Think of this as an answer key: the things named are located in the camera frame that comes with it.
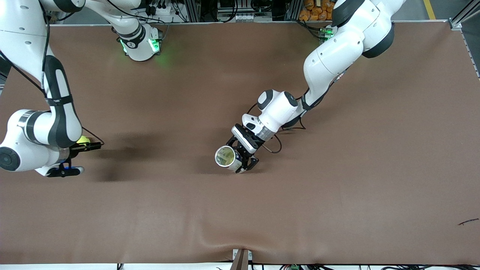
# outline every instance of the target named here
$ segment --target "brown mat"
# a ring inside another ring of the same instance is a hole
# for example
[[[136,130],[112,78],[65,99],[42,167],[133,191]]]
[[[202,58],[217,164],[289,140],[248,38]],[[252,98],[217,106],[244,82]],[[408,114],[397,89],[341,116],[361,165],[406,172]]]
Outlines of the brown mat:
[[[133,62],[109,27],[55,27],[83,125],[107,141],[66,179],[0,171],[0,262],[478,264],[480,83],[459,32],[397,24],[254,171],[215,165],[230,128],[270,88],[306,89],[316,41],[293,24],[172,26]],[[13,72],[0,134],[46,109]],[[276,141],[268,143],[277,147]]]

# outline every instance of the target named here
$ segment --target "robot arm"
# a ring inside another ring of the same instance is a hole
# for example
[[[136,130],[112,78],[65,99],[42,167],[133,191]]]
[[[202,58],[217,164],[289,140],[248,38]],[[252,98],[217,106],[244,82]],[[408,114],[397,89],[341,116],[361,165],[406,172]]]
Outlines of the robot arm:
[[[127,55],[135,61],[145,61],[160,53],[162,32],[148,24],[141,24],[133,16],[125,16],[130,9],[137,8],[141,0],[86,0],[85,7],[95,11],[110,24],[120,37]]]
[[[12,172],[36,170],[50,177],[78,175],[82,167],[69,164],[65,168],[63,163],[70,163],[78,152],[99,145],[76,144],[82,126],[65,70],[46,43],[43,14],[38,1],[0,0],[0,39],[8,41],[0,44],[1,55],[41,83],[50,106],[50,111],[19,110],[10,117],[7,134],[0,144],[0,167]]]
[[[339,0],[332,14],[338,32],[305,60],[303,72],[309,90],[297,103],[288,92],[265,91],[258,98],[259,117],[244,114],[232,128],[227,145],[216,152],[219,166],[241,173],[257,163],[254,153],[280,127],[289,128],[317,106],[332,83],[361,55],[372,58],[393,42],[391,16],[405,0]]]

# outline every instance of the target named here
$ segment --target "black cable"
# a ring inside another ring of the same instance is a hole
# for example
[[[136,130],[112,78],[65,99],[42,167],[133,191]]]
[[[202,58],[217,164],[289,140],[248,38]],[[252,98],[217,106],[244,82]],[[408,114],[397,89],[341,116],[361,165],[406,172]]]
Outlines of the black cable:
[[[312,30],[310,28],[307,27],[307,30],[308,32],[310,32],[310,34],[314,37],[316,37],[317,39],[321,39],[317,34],[315,34],[314,32],[312,32]]]
[[[75,14],[75,12],[72,12],[72,13],[68,14],[67,16],[65,16],[61,19],[57,19],[57,22],[65,21],[66,19],[70,18],[70,16],[72,16],[74,14]]]
[[[301,122],[301,117],[300,117],[300,119],[299,119],[299,122],[300,122],[301,127],[287,127],[287,128],[282,128],[282,130],[279,131],[279,133],[280,133],[280,132],[284,132],[284,131],[290,131],[290,130],[292,130],[292,129],[302,129],[302,130],[306,130],[307,128],[306,128],[306,127],[303,125],[303,123]]]
[[[257,104],[258,104],[258,102],[255,102],[255,104],[253,104],[253,105],[250,107],[250,109],[248,109],[247,114],[249,114],[250,111],[251,111],[255,106],[257,106]]]
[[[419,265],[397,265],[396,267],[386,266],[386,267],[383,267],[382,270],[388,270],[388,269],[392,269],[392,270],[424,270],[424,269],[430,268],[432,266],[433,265],[421,265],[421,267]]]
[[[42,3],[40,3],[40,7],[42,8],[43,18],[45,23],[47,24],[47,38],[45,39],[45,49],[43,50],[43,63],[42,63],[42,71],[45,71],[45,59],[47,58],[47,51],[48,51],[48,42],[50,41],[50,22],[47,18],[47,12],[43,8]]]
[[[104,145],[104,144],[105,144],[105,142],[104,142],[102,139],[100,139],[100,137],[98,137],[97,135],[93,134],[93,133],[92,133],[91,131],[89,131],[88,129],[86,129],[86,128],[84,128],[84,127],[82,127],[82,129],[85,130],[85,131],[87,131],[88,133],[90,133],[93,137],[97,138],[97,140],[100,141],[100,145]]]
[[[306,22],[302,22],[302,21],[299,21],[299,20],[297,20],[297,19],[288,19],[288,21],[296,22],[296,23],[300,24],[302,27],[309,28],[309,29],[311,29],[311,30],[317,30],[317,31],[319,31],[319,30],[321,29],[321,28],[309,26],[309,25],[307,25]]]
[[[217,16],[215,16],[215,14],[213,13],[214,11],[214,5],[215,3],[215,0],[210,0],[210,5],[208,6],[208,11],[210,12],[210,16],[212,16],[212,19],[216,22],[218,22],[218,19],[217,19]]]
[[[280,141],[280,138],[276,134],[274,134],[274,137],[278,140],[278,143],[280,144],[280,149],[278,151],[270,151],[272,154],[278,154],[282,150],[282,141]]]
[[[224,23],[228,23],[229,21],[233,20],[233,18],[235,18],[235,16],[237,15],[237,12],[239,10],[239,4],[237,2],[237,0],[232,0],[233,1],[233,5],[232,5],[232,15],[230,16],[230,18],[226,21],[224,21]]]
[[[8,59],[5,54],[3,54],[3,52],[0,50],[0,55],[8,62],[8,64],[10,64],[16,71],[18,71],[18,73],[20,73],[23,77],[25,77],[25,79],[27,79],[29,82],[31,82],[33,85],[35,85],[36,88],[38,88],[38,90],[40,90],[40,92],[42,92],[43,96],[45,98],[47,98],[47,95],[45,94],[45,92],[43,91],[43,89],[36,83],[34,82],[32,79],[30,79],[30,77],[28,77],[23,71],[21,71],[16,65],[14,65],[12,63],[12,61],[10,61],[10,59]]]
[[[271,2],[270,6],[268,6],[265,9],[262,10],[262,8],[260,7],[260,4],[258,3],[258,0],[251,0],[250,1],[250,7],[256,12],[268,12],[268,11],[272,10],[272,5],[273,5],[273,1]]]
[[[118,9],[120,12],[122,12],[123,14],[126,14],[126,15],[128,15],[128,16],[132,16],[132,17],[135,17],[135,18],[144,19],[144,20],[146,20],[147,22],[148,22],[148,20],[155,20],[155,21],[161,22],[161,23],[163,23],[163,24],[166,24],[166,22],[164,22],[164,21],[162,21],[162,20],[159,20],[159,19],[154,19],[154,18],[150,19],[150,18],[145,18],[145,17],[143,17],[143,16],[138,16],[138,15],[130,14],[130,13],[128,13],[128,12],[125,12],[125,11],[121,10],[121,9],[120,9],[119,7],[117,7],[114,3],[112,3],[112,1],[107,0],[107,2],[110,3],[110,5],[112,5],[114,8]]]
[[[183,14],[181,13],[181,9],[180,9],[180,6],[179,6],[177,0],[172,0],[172,7],[173,7],[173,9],[175,10],[175,12],[178,12],[178,13],[179,13],[180,19],[182,19],[182,21],[184,21],[185,23],[187,23],[188,21],[187,21],[187,19],[183,16]]]

